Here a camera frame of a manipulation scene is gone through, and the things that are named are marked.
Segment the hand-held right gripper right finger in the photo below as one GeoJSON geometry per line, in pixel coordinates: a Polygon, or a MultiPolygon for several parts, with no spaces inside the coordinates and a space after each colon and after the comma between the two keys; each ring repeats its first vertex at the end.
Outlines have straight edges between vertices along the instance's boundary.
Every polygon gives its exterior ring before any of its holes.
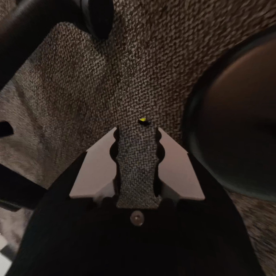
{"type": "Polygon", "coordinates": [[[155,196],[173,201],[205,200],[188,152],[160,127],[156,128],[155,139],[155,196]]]}

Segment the dark round wheel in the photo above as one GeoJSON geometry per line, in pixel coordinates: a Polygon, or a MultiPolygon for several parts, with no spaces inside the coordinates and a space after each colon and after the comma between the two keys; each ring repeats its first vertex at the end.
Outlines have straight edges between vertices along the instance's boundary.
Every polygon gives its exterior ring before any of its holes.
{"type": "Polygon", "coordinates": [[[219,57],[185,104],[183,144],[226,189],[276,198],[276,27],[219,57]]]}

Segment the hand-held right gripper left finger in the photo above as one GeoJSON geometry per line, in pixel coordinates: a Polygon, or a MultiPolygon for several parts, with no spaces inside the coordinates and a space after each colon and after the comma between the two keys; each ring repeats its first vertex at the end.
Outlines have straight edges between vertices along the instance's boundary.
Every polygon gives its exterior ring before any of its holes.
{"type": "Polygon", "coordinates": [[[118,142],[119,127],[114,127],[86,151],[70,198],[103,199],[120,194],[118,142]]]}

